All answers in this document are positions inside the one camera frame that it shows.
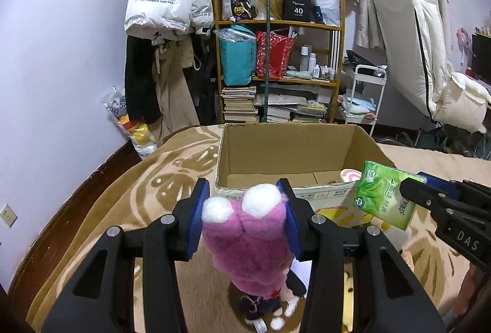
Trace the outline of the person right hand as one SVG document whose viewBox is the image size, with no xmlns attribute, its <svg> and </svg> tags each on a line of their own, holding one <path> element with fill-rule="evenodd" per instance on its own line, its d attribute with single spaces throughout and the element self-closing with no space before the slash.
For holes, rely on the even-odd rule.
<svg viewBox="0 0 491 333">
<path fill-rule="evenodd" d="M 474 264 L 470 264 L 458 296 L 453 307 L 453 316 L 457 318 L 463 316 L 470 308 L 473 298 L 478 292 L 478 277 L 481 275 L 481 270 Z"/>
</svg>

